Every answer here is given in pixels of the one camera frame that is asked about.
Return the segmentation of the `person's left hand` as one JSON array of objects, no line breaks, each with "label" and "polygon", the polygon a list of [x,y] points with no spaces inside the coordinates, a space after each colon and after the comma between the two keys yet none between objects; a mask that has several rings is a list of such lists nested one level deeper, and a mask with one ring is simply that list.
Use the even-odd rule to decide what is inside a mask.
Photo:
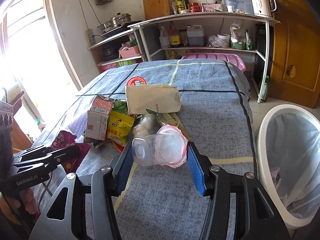
[{"label": "person's left hand", "polygon": [[[36,200],[34,198],[33,190],[27,189],[24,195],[25,195],[25,204],[24,204],[25,210],[29,212],[31,215],[34,215],[35,213],[37,213],[38,208],[37,208]],[[7,197],[7,202],[6,202],[3,194],[1,194],[1,211],[8,218],[13,215],[13,212],[11,211],[10,207],[12,207],[12,209],[17,209],[20,207],[20,202],[11,197]]]}]

